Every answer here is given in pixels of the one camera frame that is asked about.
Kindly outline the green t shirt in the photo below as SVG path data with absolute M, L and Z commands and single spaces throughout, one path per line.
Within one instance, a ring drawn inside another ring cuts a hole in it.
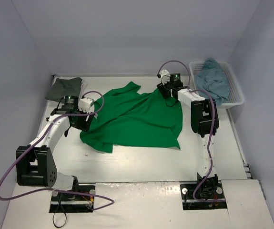
M 91 148 L 112 153 L 113 146 L 180 148 L 183 110 L 174 98 L 164 99 L 158 89 L 139 94 L 129 82 L 112 89 L 94 103 L 99 112 L 80 140 Z

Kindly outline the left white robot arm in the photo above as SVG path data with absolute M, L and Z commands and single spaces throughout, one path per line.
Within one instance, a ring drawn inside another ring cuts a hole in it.
M 63 105 L 56 107 L 47 118 L 47 124 L 28 146 L 19 146 L 16 158 L 27 154 L 17 163 L 17 182 L 20 186 L 46 187 L 62 190 L 68 200 L 79 196 L 77 178 L 57 171 L 53 151 L 69 129 L 88 131 L 94 118 L 90 109 L 94 100 L 88 97 L 65 96 Z

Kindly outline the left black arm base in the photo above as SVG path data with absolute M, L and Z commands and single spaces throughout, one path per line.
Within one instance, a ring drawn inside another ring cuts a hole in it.
M 49 213 L 55 228 L 63 228 L 69 213 L 92 213 L 94 196 L 72 195 L 53 191 Z

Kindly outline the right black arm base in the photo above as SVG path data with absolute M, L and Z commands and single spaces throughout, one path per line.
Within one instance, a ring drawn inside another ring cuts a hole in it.
M 180 191 L 183 210 L 215 210 L 227 209 L 223 186 L 219 182 L 214 188 L 208 190 L 198 189 L 195 197 L 193 192 L 197 187 L 196 183 L 181 183 Z

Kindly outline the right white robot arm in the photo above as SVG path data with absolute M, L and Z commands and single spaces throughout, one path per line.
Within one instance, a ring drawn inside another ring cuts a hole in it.
M 213 143 L 219 127 L 215 100 L 204 90 L 207 97 L 198 94 L 200 89 L 184 86 L 179 73 L 161 70 L 157 77 L 161 82 L 157 85 L 164 99 L 173 98 L 190 108 L 191 129 L 198 140 L 198 171 L 193 199 L 205 203 L 216 201 L 214 197 L 218 185 L 218 176 L 213 161 Z

